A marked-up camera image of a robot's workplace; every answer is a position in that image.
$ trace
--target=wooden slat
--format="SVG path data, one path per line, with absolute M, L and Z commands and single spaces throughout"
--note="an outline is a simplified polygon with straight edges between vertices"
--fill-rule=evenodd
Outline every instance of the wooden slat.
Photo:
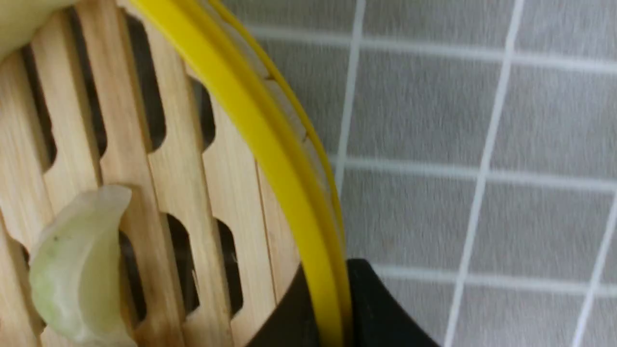
M 56 161 L 45 173 L 45 182 L 58 214 L 79 193 L 99 187 L 99 155 L 79 58 L 64 12 L 49 20 L 31 46 L 56 141 Z
M 41 319 L 32 306 L 28 269 L 0 214 L 0 346 L 39 346 Z
M 43 180 L 49 163 L 34 100 L 19 53 L 0 65 L 0 210 L 9 235 L 28 250 L 53 219 Z M 43 346 L 70 344 L 51 329 L 42 335 Z
M 193 87 L 184 62 L 165 37 L 146 24 L 167 137 L 150 155 L 162 211 L 186 227 L 201 306 L 184 326 L 187 346 L 233 346 L 230 303 L 217 221 L 212 216 L 201 154 L 204 142 Z
M 236 243 L 244 305 L 231 322 L 236 346 L 244 346 L 275 307 L 257 166 L 248 145 L 212 98 L 216 137 L 204 165 L 212 211 Z
M 287 218 L 268 183 L 259 169 L 259 183 L 262 192 L 263 217 L 266 223 L 270 266 L 276 302 L 280 302 L 291 284 L 300 265 L 300 254 L 294 235 L 289 229 Z
M 144 346 L 184 346 L 178 272 L 149 170 L 151 143 L 125 18 L 113 1 L 85 1 L 77 9 L 107 130 L 103 181 L 133 189 L 120 227 L 135 249 L 147 306 L 136 338 Z

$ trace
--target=gray tile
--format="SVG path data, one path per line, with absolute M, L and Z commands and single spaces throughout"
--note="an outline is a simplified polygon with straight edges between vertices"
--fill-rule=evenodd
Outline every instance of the gray tile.
M 351 33 L 355 0 L 223 0 L 249 24 Z
M 588 281 L 609 194 L 488 184 L 471 271 Z
M 365 36 L 504 47 L 513 0 L 367 0 Z
M 608 251 L 602 282 L 617 284 L 617 233 L 613 235 L 611 248 Z
M 498 78 L 497 64 L 362 52 L 349 153 L 479 165 Z
M 342 207 L 348 256 L 458 269 L 474 185 L 346 169 Z
M 383 278 L 382 282 L 422 330 L 443 345 L 454 285 L 392 278 Z
M 336 153 L 349 49 L 273 40 L 262 46 L 302 103 L 326 151 Z
M 617 77 L 514 67 L 492 166 L 617 178 Z
M 616 15 L 615 0 L 526 1 L 517 48 L 616 58 Z
M 614 347 L 617 341 L 617 299 L 596 298 L 581 347 Z
M 582 296 L 466 287 L 454 346 L 569 346 L 582 301 Z

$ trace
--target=pale green object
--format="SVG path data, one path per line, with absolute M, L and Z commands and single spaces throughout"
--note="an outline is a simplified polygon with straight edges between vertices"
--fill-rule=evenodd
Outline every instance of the pale green object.
M 137 347 L 122 319 L 120 218 L 131 190 L 103 186 L 77 196 L 34 247 L 30 286 L 36 310 L 69 340 L 91 347 Z
M 0 63 L 32 40 L 36 29 L 58 9 L 78 0 L 0 0 Z

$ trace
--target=white grout line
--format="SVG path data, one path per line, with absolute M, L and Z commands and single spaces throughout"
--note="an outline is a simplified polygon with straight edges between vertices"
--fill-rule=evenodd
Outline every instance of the white grout line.
M 484 47 L 446 46 L 439 43 L 417 42 L 397 38 L 364 38 L 361 45 L 363 48 L 370 49 L 457 57 L 477 61 L 501 62 L 503 60 L 503 50 Z
M 265 25 L 247 25 L 249 31 L 261 39 L 297 41 L 310 44 L 349 47 L 352 36 L 330 31 L 305 30 L 297 28 L 270 27 Z M 503 49 L 481 46 L 462 46 L 444 43 L 413 41 L 396 37 L 362 38 L 363 48 L 379 49 L 393 52 L 412 52 L 430 56 L 453 57 L 475 61 L 498 62 L 505 54 Z M 617 61 L 604 61 L 585 57 L 568 57 L 557 54 L 535 52 L 513 52 L 513 65 L 547 67 L 570 71 L 617 74 Z
M 448 270 L 434 270 L 418 267 L 401 267 L 393 265 L 371 264 L 380 277 L 398 280 L 416 280 L 421 282 L 454 283 L 457 273 Z
M 405 172 L 408 174 L 425 176 L 462 178 L 467 180 L 476 180 L 478 176 L 478 169 L 474 167 L 362 157 L 348 157 L 345 161 L 345 167 L 387 172 Z
M 600 281 L 602 280 L 602 274 L 604 273 L 604 265 L 607 261 L 608 250 L 610 249 L 616 226 L 617 191 L 615 191 L 615 196 L 613 197 L 613 205 L 611 207 L 611 211 L 608 214 L 607 229 L 604 232 L 604 237 L 602 238 L 602 243 L 600 244 L 600 251 L 598 252 L 598 256 L 595 260 L 594 271 L 591 275 L 589 289 L 587 291 L 587 294 L 585 295 L 585 301 L 582 305 L 581 315 L 579 316 L 578 322 L 576 324 L 576 332 L 574 333 L 574 338 L 572 340 L 572 347 L 579 347 L 581 345 L 582 338 L 585 335 L 587 321 L 589 320 L 589 316 L 591 315 L 591 310 L 594 305 L 595 292 L 598 291 Z
M 617 298 L 617 285 L 604 285 L 595 292 L 596 298 Z
M 518 52 L 512 58 L 514 64 L 536 67 L 549 67 L 569 71 L 617 74 L 617 62 L 581 59 L 556 55 Z
M 371 264 L 375 272 L 382 278 L 396 280 L 413 280 L 426 283 L 445 283 L 455 285 L 458 273 L 449 270 L 436 270 L 421 267 L 401 267 L 396 265 Z M 552 280 L 547 278 L 533 278 L 522 276 L 508 276 L 496 274 L 468 274 L 465 284 L 470 286 L 482 286 L 515 291 L 536 291 L 540 293 L 585 295 L 589 284 L 586 282 L 569 282 Z M 603 288 L 610 296 L 617 296 L 617 288 L 609 292 L 608 287 Z
M 521 291 L 539 291 L 544 293 L 561 293 L 585 295 L 587 283 L 567 282 L 546 278 L 512 277 L 504 275 L 468 274 L 466 285 L 486 286 Z
M 345 101 L 343 104 L 343 115 L 341 120 L 341 135 L 339 137 L 338 161 L 334 171 L 336 187 L 341 195 L 343 178 L 345 177 L 345 158 L 347 157 L 347 144 L 349 142 L 349 130 L 351 128 L 351 118 L 354 108 L 355 79 L 358 73 L 358 62 L 360 60 L 360 40 L 362 40 L 362 24 L 364 22 L 364 11 L 366 10 L 366 0 L 358 0 L 355 6 L 354 31 L 352 35 L 351 48 L 349 52 L 349 66 L 347 68 L 347 83 L 345 87 Z
M 495 103 L 491 113 L 491 122 L 486 135 L 486 142 L 484 143 L 484 151 L 482 153 L 482 161 L 480 163 L 480 172 L 476 181 L 476 192 L 473 197 L 473 203 L 471 204 L 467 237 L 465 238 L 465 245 L 463 246 L 463 255 L 461 257 L 460 268 L 458 271 L 457 284 L 454 289 L 452 307 L 450 308 L 450 316 L 448 318 L 448 326 L 444 338 L 444 347 L 452 347 L 452 343 L 454 342 L 454 334 L 458 324 L 458 314 L 463 298 L 463 289 L 465 286 L 467 273 L 469 271 L 471 253 L 473 251 L 473 244 L 476 238 L 476 229 L 478 228 L 480 208 L 484 197 L 484 189 L 486 188 L 486 177 L 489 172 L 491 157 L 495 147 L 495 138 L 497 137 L 497 129 L 499 127 L 499 120 L 501 118 L 503 103 L 508 90 L 512 54 L 514 52 L 516 34 L 518 33 L 518 28 L 521 25 L 523 6 L 524 0 L 516 0 L 514 3 L 514 9 L 512 10 L 510 28 L 508 29 L 508 36 L 505 41 L 505 54 L 503 56 L 502 69 L 499 76 L 499 82 L 497 84 L 497 91 L 495 92 Z
M 336 163 L 338 161 L 338 157 L 336 154 L 330 154 L 328 153 L 328 161 L 330 162 L 330 165 L 332 165 L 333 167 L 336 166 Z
M 252 35 L 263 40 L 271 39 L 344 47 L 348 47 L 352 42 L 352 37 L 349 35 L 328 31 L 310 31 L 265 25 L 246 25 L 246 28 Z
M 604 191 L 617 190 L 617 182 L 594 178 L 564 177 L 535 172 L 491 170 L 487 176 L 490 182 L 565 188 L 571 190 Z

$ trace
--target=yellow rim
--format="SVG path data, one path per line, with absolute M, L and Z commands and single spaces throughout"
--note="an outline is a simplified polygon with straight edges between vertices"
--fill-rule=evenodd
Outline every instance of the yellow rim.
M 174 44 L 229 114 L 271 183 L 288 219 L 307 278 L 324 346 L 351 343 L 352 309 L 345 266 L 341 210 L 328 159 L 291 89 L 267 55 L 218 2 L 212 6 L 255 49 L 292 101 L 331 185 L 326 196 L 286 116 L 216 20 L 195 0 L 131 0 Z M 335 217 L 328 204 L 333 204 Z

